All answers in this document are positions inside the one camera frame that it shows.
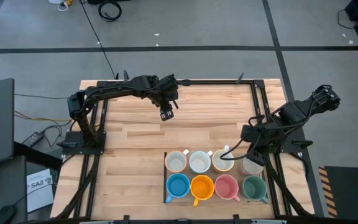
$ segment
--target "pink mug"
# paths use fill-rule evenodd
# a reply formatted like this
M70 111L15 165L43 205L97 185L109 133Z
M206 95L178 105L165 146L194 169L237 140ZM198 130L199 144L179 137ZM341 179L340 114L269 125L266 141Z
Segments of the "pink mug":
M231 175L223 174L215 180L215 192L221 199L233 199L236 202L241 201L241 199L237 196L239 193L239 184Z

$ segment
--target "orange mug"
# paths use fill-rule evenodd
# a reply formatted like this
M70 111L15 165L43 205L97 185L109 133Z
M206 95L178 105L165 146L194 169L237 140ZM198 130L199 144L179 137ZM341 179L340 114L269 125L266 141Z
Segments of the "orange mug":
M215 191L214 182L205 175L197 175L191 180L190 191L195 198L193 207L197 207L200 200L212 197Z

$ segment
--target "cup handle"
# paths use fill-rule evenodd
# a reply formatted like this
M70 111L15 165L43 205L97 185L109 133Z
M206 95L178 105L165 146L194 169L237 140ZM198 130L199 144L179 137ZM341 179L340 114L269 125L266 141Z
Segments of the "cup handle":
M240 203L241 202L241 199L240 197L238 197L237 195L233 198L233 200L235 200L236 202Z
M198 205L198 199L196 198L194 199L193 207L197 207L197 205Z
M172 196L168 195L167 199L165 199L165 203L170 203L172 200Z
M264 198L260 199L261 202L268 204L269 200L267 199L267 197L265 196Z

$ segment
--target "mug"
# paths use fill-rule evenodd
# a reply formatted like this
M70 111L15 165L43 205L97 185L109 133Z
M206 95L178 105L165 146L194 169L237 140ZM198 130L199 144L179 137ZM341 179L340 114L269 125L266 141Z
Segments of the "mug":
M169 196L165 203L170 203L172 198L181 198L190 190L190 180L185 174L172 174L167 180L167 192Z
M221 199L235 200L240 202L241 199L238 197L239 184L237 180L227 174L220 175L215 180L215 192Z
M259 175L264 167L252 162L248 158L243 158L239 165L239 172L241 175Z
M252 175L247 177L241 183L241 195L251 200L260 200L263 203L269 203L266 197L267 187L262 178Z
M211 167L211 156L213 152L196 151L189 158L191 171L195 174L204 174Z
M212 155L212 165L213 165L213 169L216 172L226 172L229 171L233 168L234 166L234 161L225 161L221 159L221 155L224 154L225 152L227 152L227 150L229 150L230 147L229 146L224 146L224 149L220 149L217 150L213 155ZM231 152L227 155L224 156L225 158L233 158L233 154L231 154Z
M182 172L187 166L186 155L189 153L189 150L173 151L168 153L165 157L165 167L173 173Z
M205 175L197 175L190 184L191 194L195 200L194 207L197 207L200 200L208 200L214 194L214 182Z

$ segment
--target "green mug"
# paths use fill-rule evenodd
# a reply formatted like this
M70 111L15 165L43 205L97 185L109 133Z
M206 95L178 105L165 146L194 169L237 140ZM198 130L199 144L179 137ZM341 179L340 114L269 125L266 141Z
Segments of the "green mug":
M247 177L241 183L241 195L251 200L260 200L263 203L269 203L266 197L267 186L262 178L252 175Z

